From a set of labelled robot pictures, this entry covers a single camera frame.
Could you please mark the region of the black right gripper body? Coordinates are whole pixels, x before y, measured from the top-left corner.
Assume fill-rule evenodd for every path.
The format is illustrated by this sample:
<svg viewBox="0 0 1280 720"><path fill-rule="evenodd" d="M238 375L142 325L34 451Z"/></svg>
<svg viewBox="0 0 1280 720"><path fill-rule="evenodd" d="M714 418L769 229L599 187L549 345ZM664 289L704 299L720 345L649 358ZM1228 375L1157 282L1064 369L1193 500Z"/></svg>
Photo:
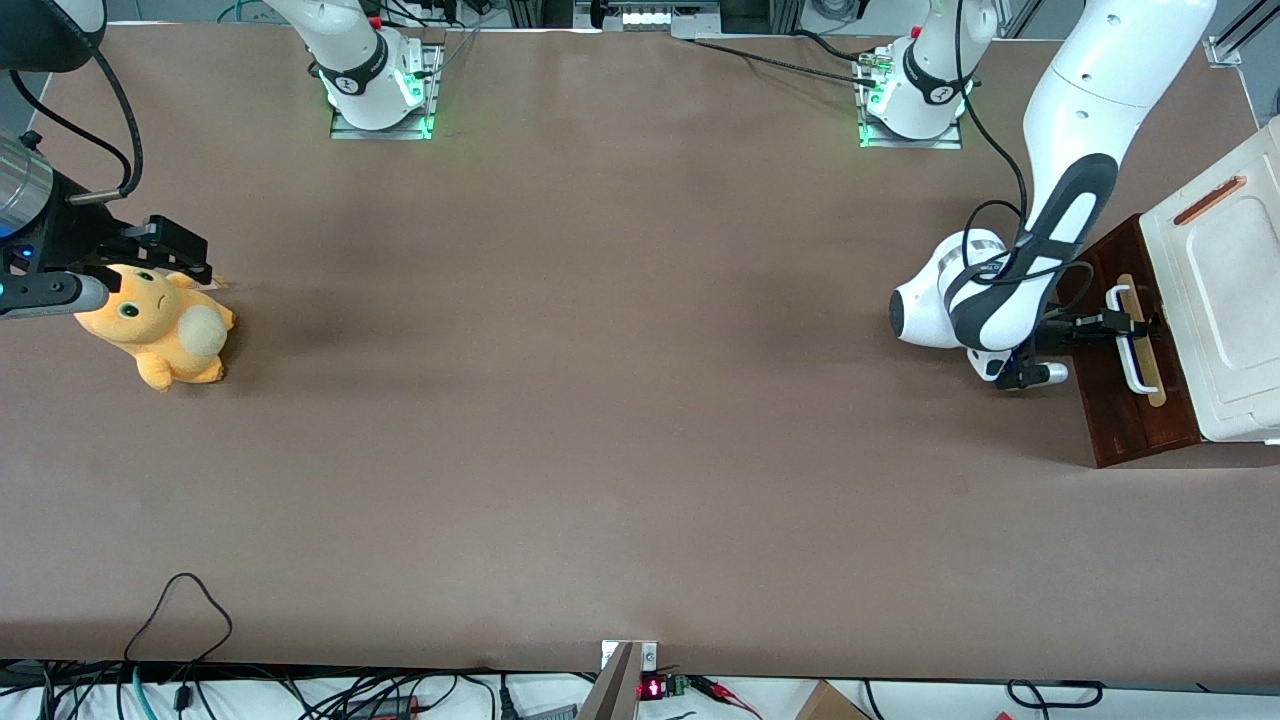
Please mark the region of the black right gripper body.
<svg viewBox="0 0 1280 720"><path fill-rule="evenodd" d="M32 272L78 272L82 266L127 263L137 259L137 246L102 204L73 205L72 195L84 188L59 170L44 208L10 234L10 269Z"/></svg>

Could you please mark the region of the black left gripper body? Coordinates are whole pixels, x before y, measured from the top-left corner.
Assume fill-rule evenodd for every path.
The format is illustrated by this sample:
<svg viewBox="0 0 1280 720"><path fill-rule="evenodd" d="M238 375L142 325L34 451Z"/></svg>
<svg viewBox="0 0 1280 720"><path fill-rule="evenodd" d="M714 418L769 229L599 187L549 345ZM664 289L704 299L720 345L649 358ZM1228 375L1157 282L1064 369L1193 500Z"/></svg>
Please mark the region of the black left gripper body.
<svg viewBox="0 0 1280 720"><path fill-rule="evenodd" d="M1041 351L1047 354L1068 352L1075 341L1075 316L1046 316L1014 351L1012 368L1029 372L1038 363Z"/></svg>

